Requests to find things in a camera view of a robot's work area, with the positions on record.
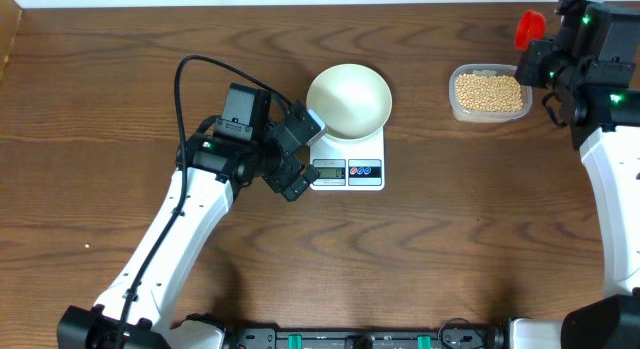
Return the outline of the red plastic measuring scoop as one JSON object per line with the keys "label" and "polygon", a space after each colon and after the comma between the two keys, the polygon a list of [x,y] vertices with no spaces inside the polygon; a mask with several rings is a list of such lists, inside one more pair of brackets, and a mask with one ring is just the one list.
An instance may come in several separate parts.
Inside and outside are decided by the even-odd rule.
{"label": "red plastic measuring scoop", "polygon": [[532,40],[542,39],[546,31],[543,14],[527,10],[520,18],[514,35],[514,48],[524,51]]}

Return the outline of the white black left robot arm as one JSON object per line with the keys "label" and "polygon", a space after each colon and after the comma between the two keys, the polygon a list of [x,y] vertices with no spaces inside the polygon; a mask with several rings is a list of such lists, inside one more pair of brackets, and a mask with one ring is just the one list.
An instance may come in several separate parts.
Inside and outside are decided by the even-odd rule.
{"label": "white black left robot arm", "polygon": [[208,237],[239,191],[261,177],[295,201],[318,172],[295,153],[327,131],[301,102],[281,122],[272,94],[233,84],[222,115],[206,118],[177,153],[177,169],[155,219],[114,282],[85,310],[69,307],[57,327],[61,348],[221,348],[223,327],[194,317],[172,327],[177,300]]}

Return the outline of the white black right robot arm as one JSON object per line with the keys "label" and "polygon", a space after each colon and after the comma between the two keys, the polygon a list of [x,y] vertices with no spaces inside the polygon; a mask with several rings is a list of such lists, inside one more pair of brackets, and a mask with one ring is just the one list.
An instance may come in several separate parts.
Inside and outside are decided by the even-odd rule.
{"label": "white black right robot arm", "polygon": [[526,12],[516,30],[516,80],[547,90],[552,122],[570,130],[593,188],[604,253],[603,297],[561,320],[518,318],[490,348],[636,348],[639,345],[639,92],[630,82],[639,12],[602,0],[558,0],[558,33]]}

